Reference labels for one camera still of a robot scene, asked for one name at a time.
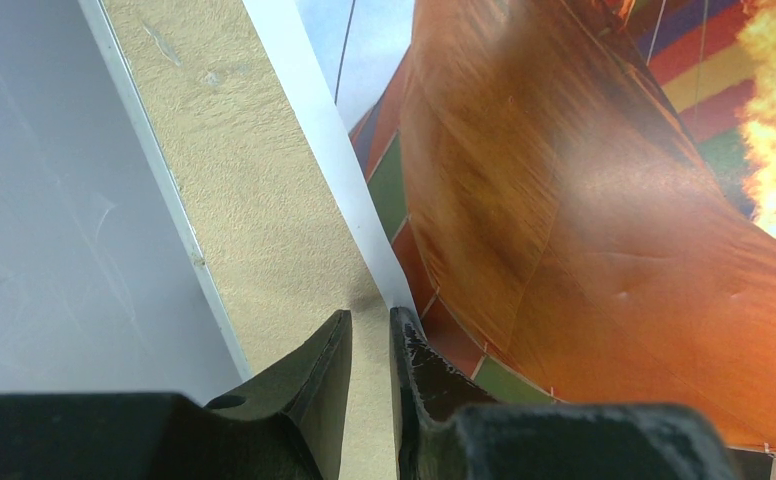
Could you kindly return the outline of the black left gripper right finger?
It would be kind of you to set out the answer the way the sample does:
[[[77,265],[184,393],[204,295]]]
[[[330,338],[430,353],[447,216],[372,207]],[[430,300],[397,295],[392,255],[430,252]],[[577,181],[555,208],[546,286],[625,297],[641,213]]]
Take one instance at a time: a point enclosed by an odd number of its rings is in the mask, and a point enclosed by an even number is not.
[[[713,426],[673,404],[503,403],[390,311],[401,479],[737,479]]]

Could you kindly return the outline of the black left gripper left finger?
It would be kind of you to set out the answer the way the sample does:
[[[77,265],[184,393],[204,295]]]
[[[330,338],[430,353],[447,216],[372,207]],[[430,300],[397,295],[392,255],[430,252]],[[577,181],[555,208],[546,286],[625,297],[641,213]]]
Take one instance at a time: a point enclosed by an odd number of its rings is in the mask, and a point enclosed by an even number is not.
[[[352,317],[205,405],[168,392],[0,394],[0,479],[335,479]]]

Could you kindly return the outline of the hot air balloon photo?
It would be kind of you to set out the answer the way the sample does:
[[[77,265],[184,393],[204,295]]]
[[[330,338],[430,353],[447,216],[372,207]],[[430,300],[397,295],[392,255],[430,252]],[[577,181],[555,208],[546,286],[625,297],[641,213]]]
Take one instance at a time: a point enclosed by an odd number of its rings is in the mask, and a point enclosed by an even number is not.
[[[406,222],[440,307],[568,405],[672,404],[776,478],[776,239],[603,1],[418,1]]]

